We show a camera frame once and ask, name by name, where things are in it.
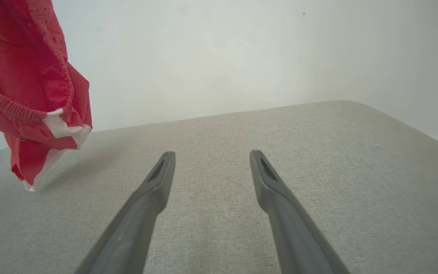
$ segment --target gray fabric surface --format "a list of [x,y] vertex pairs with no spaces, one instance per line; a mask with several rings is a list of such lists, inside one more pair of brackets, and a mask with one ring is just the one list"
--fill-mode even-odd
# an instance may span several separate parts
[[71,273],[161,153],[177,153],[147,273],[279,273],[261,149],[355,273],[438,273],[438,142],[332,101],[91,134],[30,193],[0,158],[0,273]]

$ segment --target red fabric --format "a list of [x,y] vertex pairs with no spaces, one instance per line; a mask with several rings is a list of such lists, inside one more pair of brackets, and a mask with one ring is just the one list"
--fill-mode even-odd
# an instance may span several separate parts
[[11,170],[33,185],[50,149],[75,149],[42,121],[63,109],[68,126],[92,127],[89,83],[68,62],[51,0],[0,0],[0,131]]

